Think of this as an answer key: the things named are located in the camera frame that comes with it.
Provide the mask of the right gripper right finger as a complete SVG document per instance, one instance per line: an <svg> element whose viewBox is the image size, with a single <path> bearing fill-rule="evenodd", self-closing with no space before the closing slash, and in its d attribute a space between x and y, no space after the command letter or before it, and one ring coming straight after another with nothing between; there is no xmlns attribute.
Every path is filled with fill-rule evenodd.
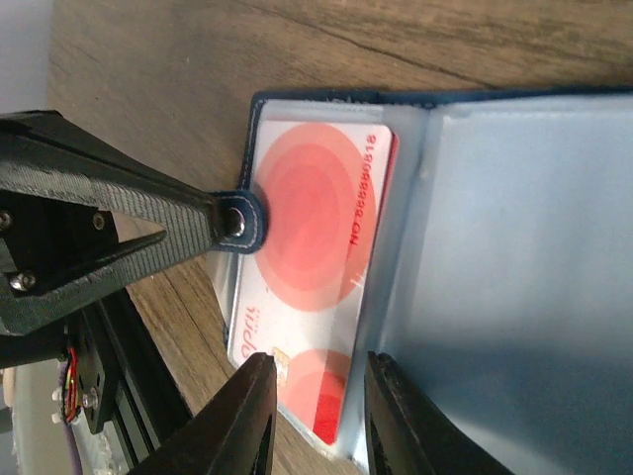
<svg viewBox="0 0 633 475"><path fill-rule="evenodd" d="M368 353L365 432L371 474L510 472L451 423L387 353Z"/></svg>

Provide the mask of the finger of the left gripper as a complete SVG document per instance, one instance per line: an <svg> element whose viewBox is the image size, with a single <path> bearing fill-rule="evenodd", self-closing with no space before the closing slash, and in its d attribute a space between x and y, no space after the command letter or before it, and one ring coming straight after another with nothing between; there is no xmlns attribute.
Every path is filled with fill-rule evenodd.
<svg viewBox="0 0 633 475"><path fill-rule="evenodd" d="M247 250L247 194L140 164L55 111L1 118L1 364L61 355L65 319L211 250Z"/></svg>

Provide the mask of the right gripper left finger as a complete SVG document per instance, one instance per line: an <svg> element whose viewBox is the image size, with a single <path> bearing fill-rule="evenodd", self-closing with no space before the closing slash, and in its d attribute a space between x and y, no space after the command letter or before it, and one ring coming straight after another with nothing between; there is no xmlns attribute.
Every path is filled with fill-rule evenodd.
<svg viewBox="0 0 633 475"><path fill-rule="evenodd" d="M142 474L269 474L277 415L274 358L256 352L199 414L134 467Z"/></svg>

